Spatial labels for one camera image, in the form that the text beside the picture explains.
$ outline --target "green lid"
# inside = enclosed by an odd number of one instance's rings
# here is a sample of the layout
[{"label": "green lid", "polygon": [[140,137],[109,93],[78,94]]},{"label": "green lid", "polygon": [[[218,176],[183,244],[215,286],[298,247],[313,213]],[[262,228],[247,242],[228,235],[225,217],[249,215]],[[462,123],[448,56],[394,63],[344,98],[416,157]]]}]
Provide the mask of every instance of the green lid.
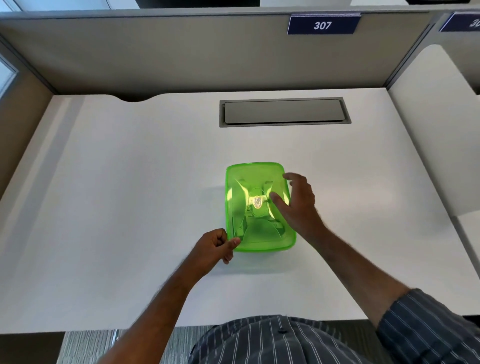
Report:
[{"label": "green lid", "polygon": [[288,204],[290,192],[278,163],[244,163],[227,168],[225,213],[227,236],[239,237],[240,252],[271,252],[289,249],[296,232],[270,199],[276,192]]}]

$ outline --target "striped shirt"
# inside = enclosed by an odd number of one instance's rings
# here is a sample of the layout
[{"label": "striped shirt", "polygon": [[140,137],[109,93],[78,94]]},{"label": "striped shirt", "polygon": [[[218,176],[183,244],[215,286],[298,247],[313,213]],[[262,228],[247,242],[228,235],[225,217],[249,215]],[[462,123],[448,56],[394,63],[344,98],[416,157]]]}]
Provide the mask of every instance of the striped shirt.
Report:
[{"label": "striped shirt", "polygon": [[[392,304],[377,335],[403,364],[480,363],[480,329],[418,289]],[[370,364],[340,339],[321,321],[248,317],[211,328],[189,364]]]}]

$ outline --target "blue sign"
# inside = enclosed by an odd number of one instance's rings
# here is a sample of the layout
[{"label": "blue sign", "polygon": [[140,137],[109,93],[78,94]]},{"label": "blue sign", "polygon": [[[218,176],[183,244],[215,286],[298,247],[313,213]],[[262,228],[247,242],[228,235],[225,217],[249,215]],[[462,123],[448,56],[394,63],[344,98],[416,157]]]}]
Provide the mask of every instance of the blue sign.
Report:
[{"label": "blue sign", "polygon": [[361,14],[298,14],[290,16],[287,34],[353,34]]},{"label": "blue sign", "polygon": [[441,32],[479,32],[480,12],[455,12],[440,28]]}]

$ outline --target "desk surface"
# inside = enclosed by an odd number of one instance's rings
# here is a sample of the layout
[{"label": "desk surface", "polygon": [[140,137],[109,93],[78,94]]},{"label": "desk surface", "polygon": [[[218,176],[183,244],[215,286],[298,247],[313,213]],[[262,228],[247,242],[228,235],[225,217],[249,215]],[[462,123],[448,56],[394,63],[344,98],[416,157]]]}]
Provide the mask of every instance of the desk surface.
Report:
[{"label": "desk surface", "polygon": [[[219,100],[343,97],[352,124],[220,128]],[[385,89],[55,96],[0,202],[0,332],[126,328],[203,232],[225,225],[225,169],[306,175],[327,225],[459,314],[480,280]],[[302,239],[235,254],[178,325],[364,314]]]}]

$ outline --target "rolled-up sleeve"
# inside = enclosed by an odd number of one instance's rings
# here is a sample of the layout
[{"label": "rolled-up sleeve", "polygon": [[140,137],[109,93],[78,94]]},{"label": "rolled-up sleeve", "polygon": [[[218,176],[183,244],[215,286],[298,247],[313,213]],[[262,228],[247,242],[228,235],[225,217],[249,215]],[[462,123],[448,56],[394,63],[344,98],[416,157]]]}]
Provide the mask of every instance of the rolled-up sleeve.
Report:
[{"label": "rolled-up sleeve", "polygon": [[377,335],[401,363],[480,363],[480,329],[421,290],[396,300]]}]

